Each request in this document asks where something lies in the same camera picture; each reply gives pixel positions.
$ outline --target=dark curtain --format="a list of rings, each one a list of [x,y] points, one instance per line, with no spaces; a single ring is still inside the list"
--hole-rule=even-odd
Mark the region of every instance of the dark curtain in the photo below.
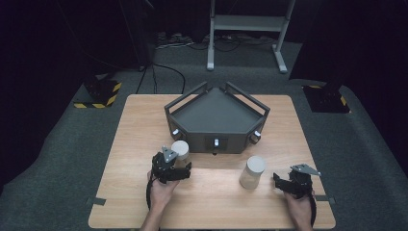
[[[334,81],[338,66],[407,173],[407,1],[323,1],[291,79]]]
[[[0,42],[3,188],[35,161],[91,72],[55,0],[1,1]]]

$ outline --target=robotic hand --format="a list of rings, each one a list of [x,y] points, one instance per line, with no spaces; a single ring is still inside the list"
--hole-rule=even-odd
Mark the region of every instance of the robotic hand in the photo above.
[[[292,194],[296,199],[308,195],[312,209],[311,224],[315,223],[316,219],[316,201],[312,195],[312,175],[321,176],[321,173],[309,167],[306,164],[291,166],[292,171],[289,173],[289,181],[282,180],[276,173],[273,172],[273,180],[275,187],[283,192]]]
[[[149,182],[146,188],[146,201],[147,207],[150,209],[150,190],[153,184],[153,175],[156,179],[159,179],[163,184],[167,181],[184,180],[190,178],[191,162],[185,167],[176,168],[174,164],[176,162],[178,153],[162,147],[163,152],[158,152],[152,159],[152,174],[150,175]]]

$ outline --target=hazard tape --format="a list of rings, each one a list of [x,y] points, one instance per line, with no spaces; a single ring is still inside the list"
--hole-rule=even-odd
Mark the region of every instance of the hazard tape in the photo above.
[[[310,85],[310,86],[308,86],[309,88],[312,88],[312,89],[322,89],[322,87],[321,86],[316,86],[316,85]],[[343,104],[343,106],[347,106],[347,102],[345,102],[345,98],[342,96],[342,97],[340,97],[340,100],[342,101],[342,104]]]
[[[79,109],[84,109],[84,108],[96,108],[96,109],[103,109],[103,108],[109,108],[111,107],[117,97],[117,94],[119,92],[120,87],[122,86],[121,83],[117,83],[112,90],[112,95],[111,97],[107,100],[106,103],[101,103],[101,102],[74,102],[74,107],[79,108]]]

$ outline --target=metal handle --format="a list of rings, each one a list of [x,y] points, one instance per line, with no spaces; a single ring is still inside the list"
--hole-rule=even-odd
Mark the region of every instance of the metal handle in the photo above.
[[[261,109],[263,109],[264,112],[264,117],[267,117],[270,111],[270,108],[263,104],[262,102],[260,102],[259,100],[257,100],[256,98],[252,97],[250,94],[246,93],[245,91],[241,90],[240,88],[238,88],[237,86],[233,85],[231,82],[227,82],[225,84],[225,91],[230,93],[231,95],[233,95],[233,92],[231,92],[231,90],[233,90],[236,93],[241,94],[243,97],[245,97],[246,99],[248,99],[249,101],[251,101],[252,103],[254,103],[256,106],[260,107]]]
[[[174,99],[173,101],[171,101],[170,103],[165,105],[166,116],[168,116],[170,114],[170,108],[171,107],[174,107],[176,104],[180,103],[181,101],[183,101],[184,99],[186,99],[187,97],[189,97],[190,95],[196,93],[199,90],[201,90],[201,92],[206,91],[207,90],[207,82],[201,83],[200,85],[198,85],[194,89],[189,90],[185,94],[181,95],[180,97]]]

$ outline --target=white cylinder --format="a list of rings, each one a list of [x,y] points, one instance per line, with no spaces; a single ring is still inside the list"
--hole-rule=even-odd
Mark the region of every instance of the white cylinder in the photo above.
[[[245,169],[240,176],[241,185],[248,190],[258,187],[261,175],[265,170],[265,161],[260,156],[252,156],[246,161]]]
[[[185,141],[176,141],[171,150],[178,153],[175,167],[185,167],[191,160],[189,158],[189,145]]]

